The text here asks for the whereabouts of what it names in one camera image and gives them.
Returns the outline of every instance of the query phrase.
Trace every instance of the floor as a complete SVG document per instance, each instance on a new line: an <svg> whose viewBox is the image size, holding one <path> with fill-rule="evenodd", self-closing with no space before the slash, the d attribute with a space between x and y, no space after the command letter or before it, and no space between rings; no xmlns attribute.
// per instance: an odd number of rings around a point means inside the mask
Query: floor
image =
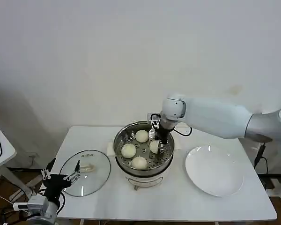
<svg viewBox="0 0 281 225"><path fill-rule="evenodd" d="M23 182L28 182L34 177L36 177L39 173L38 172L14 172L16 176L18 176ZM0 181L0 196L4 198L9 198L9 196L17 190L16 187L11 186L8 183L5 183L3 181ZM251 223L252 225L281 225L281 202L279 198L271 198L271 201L277 211L278 219L275 221L266 221L266 222L254 222ZM0 208L9 206L10 204L4 201L0 198ZM18 213L10 214L11 216L7 218L8 223L12 223L16 220L18 220ZM79 220L72 220L74 225L79 225ZM26 222L20 222L19 225L26 225ZM88 220L84 222L85 225L99 225L99 221L95 220ZM130 222L130 221L101 221L101 225L108 224L108 225L185 225L185 224L192 224L192 225L212 225L214 223L174 223L174 222ZM220 223L221 225L229 225L231 223Z"/></svg>

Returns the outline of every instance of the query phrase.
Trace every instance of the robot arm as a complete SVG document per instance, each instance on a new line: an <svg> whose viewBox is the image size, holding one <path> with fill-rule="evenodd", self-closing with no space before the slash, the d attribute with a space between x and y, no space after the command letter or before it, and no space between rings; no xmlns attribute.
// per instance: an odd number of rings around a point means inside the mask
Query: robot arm
<svg viewBox="0 0 281 225"><path fill-rule="evenodd" d="M257 142L281 141L281 110L252 114L245 107L211 98L171 95L163 101L157 135L165 144L179 122L225 139L250 138Z"/></svg>
<svg viewBox="0 0 281 225"><path fill-rule="evenodd" d="M46 187L43 195L34 195L28 202L16 202L13 207L14 210L28 210L30 215L27 217L21 216L18 221L10 225L14 225L21 221L28 221L31 225L54 225L60 207L59 197L64 188L70 187L80 177L80 162L77 162L73 173L65 174L50 174L53 168L54 158L42 170L43 184Z"/></svg>

